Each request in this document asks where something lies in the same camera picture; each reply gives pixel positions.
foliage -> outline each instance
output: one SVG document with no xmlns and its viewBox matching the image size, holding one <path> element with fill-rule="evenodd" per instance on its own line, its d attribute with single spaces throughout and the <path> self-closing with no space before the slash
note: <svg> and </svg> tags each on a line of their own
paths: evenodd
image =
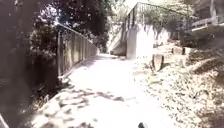
<svg viewBox="0 0 224 128">
<path fill-rule="evenodd" d="M 189 4 L 188 0 L 161 0 L 159 6 L 163 6 L 168 9 L 172 9 L 179 13 L 192 15 L 193 9 L 192 6 Z"/>
<path fill-rule="evenodd" d="M 108 39 L 107 15 L 111 13 L 112 0 L 53 0 L 40 12 L 31 36 L 33 49 L 56 52 L 57 30 L 63 27 L 53 25 L 54 21 L 74 29 L 97 43 Z"/>
</svg>

concrete walkway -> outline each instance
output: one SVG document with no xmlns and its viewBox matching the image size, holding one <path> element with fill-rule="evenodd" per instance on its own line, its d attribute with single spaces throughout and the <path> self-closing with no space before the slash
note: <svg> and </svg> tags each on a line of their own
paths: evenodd
<svg viewBox="0 0 224 128">
<path fill-rule="evenodd" d="M 110 55 L 88 59 L 68 76 L 71 86 L 40 109 L 35 128 L 138 128 L 140 122 L 174 128 L 159 103 L 134 84 L 132 67 Z"/>
</svg>

tree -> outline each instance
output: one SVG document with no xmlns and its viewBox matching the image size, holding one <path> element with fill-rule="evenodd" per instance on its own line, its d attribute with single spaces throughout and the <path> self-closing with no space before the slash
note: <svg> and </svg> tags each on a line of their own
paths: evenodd
<svg viewBox="0 0 224 128">
<path fill-rule="evenodd" d="M 39 18 L 47 20 L 47 23 L 41 23 L 40 20 L 35 23 L 31 37 L 31 45 L 33 48 L 41 47 L 42 50 L 50 50 L 47 49 L 47 47 L 55 48 L 53 46 L 46 46 L 46 41 L 43 42 L 43 39 L 35 40 L 34 37 L 48 38 L 48 40 L 53 41 L 50 38 L 55 38 L 56 35 L 52 37 L 50 34 L 48 37 L 44 37 L 43 35 L 46 34 L 43 33 L 49 34 L 49 31 L 52 34 L 55 33 L 57 28 L 53 25 L 53 21 L 56 19 L 60 23 L 82 33 L 89 39 L 95 39 L 95 44 L 106 43 L 108 36 L 105 33 L 107 33 L 109 29 L 107 16 L 111 14 L 112 6 L 115 2 L 116 0 L 53 0 L 53 3 L 48 4 L 40 12 Z"/>
</svg>

concrete wall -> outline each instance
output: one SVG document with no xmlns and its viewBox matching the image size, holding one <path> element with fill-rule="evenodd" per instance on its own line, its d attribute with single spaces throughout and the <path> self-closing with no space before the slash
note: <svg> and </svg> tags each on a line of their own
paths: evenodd
<svg viewBox="0 0 224 128">
<path fill-rule="evenodd" d="M 135 25 L 128 31 L 127 58 L 128 59 L 152 59 L 154 44 L 167 44 L 170 32 L 163 28 L 159 34 L 152 25 Z"/>
</svg>

